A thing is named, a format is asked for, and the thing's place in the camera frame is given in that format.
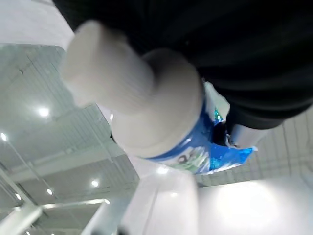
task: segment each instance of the ceiling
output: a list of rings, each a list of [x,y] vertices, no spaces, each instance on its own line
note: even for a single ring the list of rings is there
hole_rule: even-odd
[[[72,32],[55,9],[26,0],[0,1],[0,6],[7,22],[0,42],[15,43],[0,47],[0,133],[8,138],[0,141],[0,169],[31,202],[68,205],[45,210],[29,228],[32,235],[78,235],[99,206],[81,202],[106,198],[110,218],[118,217],[124,210],[118,202],[131,198],[143,166],[136,173],[111,140],[99,108],[76,107],[62,85],[59,66]],[[10,18],[16,11],[21,15]],[[228,105],[218,94],[214,99],[225,117]],[[46,118],[40,108],[49,109]],[[313,109],[271,130],[257,147],[246,164],[195,178],[201,186],[213,186],[312,171]],[[0,177],[0,219],[23,203],[14,185]]]
[[[80,202],[106,198],[114,208],[114,201],[131,198],[139,181],[97,105],[76,107],[62,85],[63,54],[55,46],[0,48],[0,132],[7,137],[0,141],[1,168],[33,203],[72,204],[45,210],[31,234],[79,233],[99,206]],[[49,110],[47,117],[40,115],[42,108]],[[0,177],[0,218],[23,203],[16,193]]]

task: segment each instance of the white bottle cap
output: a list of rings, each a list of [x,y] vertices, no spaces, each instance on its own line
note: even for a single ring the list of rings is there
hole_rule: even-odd
[[[140,58],[124,36],[97,22],[79,28],[62,78],[78,104],[113,110],[115,141],[126,153],[152,157],[192,130],[203,104],[203,83],[179,53],[159,49]]]

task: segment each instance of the blue label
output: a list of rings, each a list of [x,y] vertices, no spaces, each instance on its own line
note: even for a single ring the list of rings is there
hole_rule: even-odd
[[[204,102],[199,119],[190,133],[170,151],[148,159],[194,174],[208,173],[213,127]]]

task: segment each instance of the black jacket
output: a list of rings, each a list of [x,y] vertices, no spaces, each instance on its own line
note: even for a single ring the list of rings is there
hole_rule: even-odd
[[[312,1],[54,0],[71,28],[88,19],[144,54],[180,51],[230,103],[227,121],[275,127],[313,102]]]

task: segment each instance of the plastic bottle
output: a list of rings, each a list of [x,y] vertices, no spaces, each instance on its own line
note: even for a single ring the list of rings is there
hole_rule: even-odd
[[[76,32],[61,77],[78,105],[112,110],[112,134],[126,153],[208,171],[213,122],[203,82],[181,54],[158,49],[139,57],[124,35],[90,21]]]

